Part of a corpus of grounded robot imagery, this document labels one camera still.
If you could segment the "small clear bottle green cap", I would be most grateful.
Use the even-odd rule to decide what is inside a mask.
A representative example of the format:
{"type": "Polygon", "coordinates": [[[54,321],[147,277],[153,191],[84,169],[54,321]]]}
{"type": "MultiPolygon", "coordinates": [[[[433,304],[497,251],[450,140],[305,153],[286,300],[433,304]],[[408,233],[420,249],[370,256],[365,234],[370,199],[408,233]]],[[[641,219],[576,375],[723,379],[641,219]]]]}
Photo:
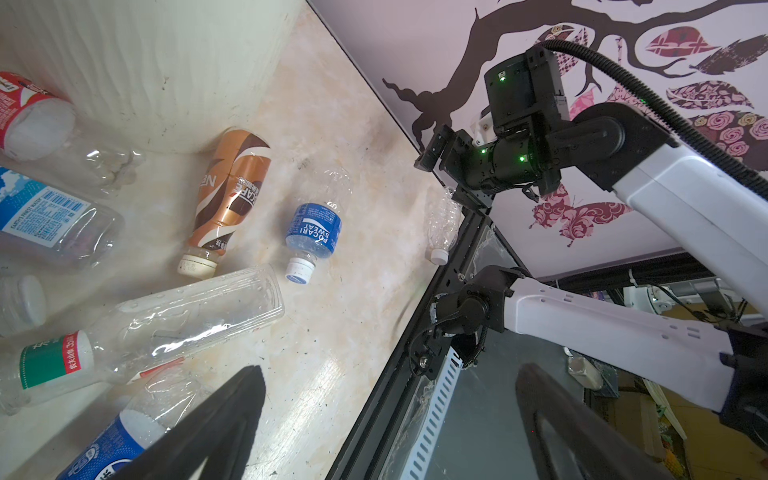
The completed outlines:
{"type": "Polygon", "coordinates": [[[1,278],[1,336],[10,337],[43,326],[47,302],[34,275],[1,278]]]}

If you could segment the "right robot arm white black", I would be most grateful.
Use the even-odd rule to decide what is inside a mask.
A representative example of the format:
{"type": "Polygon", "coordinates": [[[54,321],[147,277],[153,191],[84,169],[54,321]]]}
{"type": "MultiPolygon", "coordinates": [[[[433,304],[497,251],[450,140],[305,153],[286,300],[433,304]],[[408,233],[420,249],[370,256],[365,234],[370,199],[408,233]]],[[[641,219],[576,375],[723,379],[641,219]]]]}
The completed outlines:
{"type": "Polygon", "coordinates": [[[416,167],[444,174],[470,207],[491,210],[517,242],[528,276],[493,269],[486,321],[549,340],[650,379],[767,443],[767,337],[740,326],[682,322],[620,305],[557,299],[660,284],[692,259],[760,313],[767,310],[767,121],[719,111],[683,118],[618,63],[548,40],[484,78],[490,137],[440,127],[416,167]]]}

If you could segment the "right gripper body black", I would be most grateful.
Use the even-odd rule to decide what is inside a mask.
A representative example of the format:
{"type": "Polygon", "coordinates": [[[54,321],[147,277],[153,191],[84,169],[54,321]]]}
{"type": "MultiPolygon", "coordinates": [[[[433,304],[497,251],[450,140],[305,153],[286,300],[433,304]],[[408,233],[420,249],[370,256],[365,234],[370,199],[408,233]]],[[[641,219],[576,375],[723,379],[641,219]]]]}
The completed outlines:
{"type": "Polygon", "coordinates": [[[484,76],[495,138],[477,145],[464,131],[444,125],[415,161],[435,168],[466,191],[488,196],[520,188],[532,200],[559,186],[548,136],[570,126],[556,55],[541,46],[504,60],[484,76]]]}

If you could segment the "clear bottle white cap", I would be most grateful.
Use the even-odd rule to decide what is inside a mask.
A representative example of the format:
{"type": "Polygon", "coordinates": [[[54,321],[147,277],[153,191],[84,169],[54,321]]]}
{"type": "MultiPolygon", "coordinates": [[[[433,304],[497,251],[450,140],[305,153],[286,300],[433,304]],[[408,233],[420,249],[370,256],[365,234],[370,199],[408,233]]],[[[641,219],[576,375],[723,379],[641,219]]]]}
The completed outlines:
{"type": "Polygon", "coordinates": [[[448,263],[449,254],[458,238],[463,220],[462,206],[453,200],[453,191],[441,185],[428,190],[425,231],[427,257],[438,266],[448,263]]]}

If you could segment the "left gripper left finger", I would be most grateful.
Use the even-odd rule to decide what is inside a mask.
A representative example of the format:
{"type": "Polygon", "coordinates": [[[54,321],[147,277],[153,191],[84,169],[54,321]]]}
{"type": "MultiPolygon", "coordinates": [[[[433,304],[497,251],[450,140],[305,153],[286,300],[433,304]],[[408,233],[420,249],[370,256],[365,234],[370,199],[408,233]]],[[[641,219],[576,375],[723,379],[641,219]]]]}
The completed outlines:
{"type": "Polygon", "coordinates": [[[241,479],[265,400],[262,369],[242,368],[115,477],[241,479]]]}

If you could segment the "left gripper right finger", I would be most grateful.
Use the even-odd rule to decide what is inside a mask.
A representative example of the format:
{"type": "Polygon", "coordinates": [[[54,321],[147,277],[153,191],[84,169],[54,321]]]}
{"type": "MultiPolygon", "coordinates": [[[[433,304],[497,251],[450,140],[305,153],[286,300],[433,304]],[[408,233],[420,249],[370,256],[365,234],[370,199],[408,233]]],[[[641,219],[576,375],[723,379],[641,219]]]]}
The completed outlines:
{"type": "Polygon", "coordinates": [[[534,363],[515,383],[520,416],[540,479],[670,479],[534,363]]]}

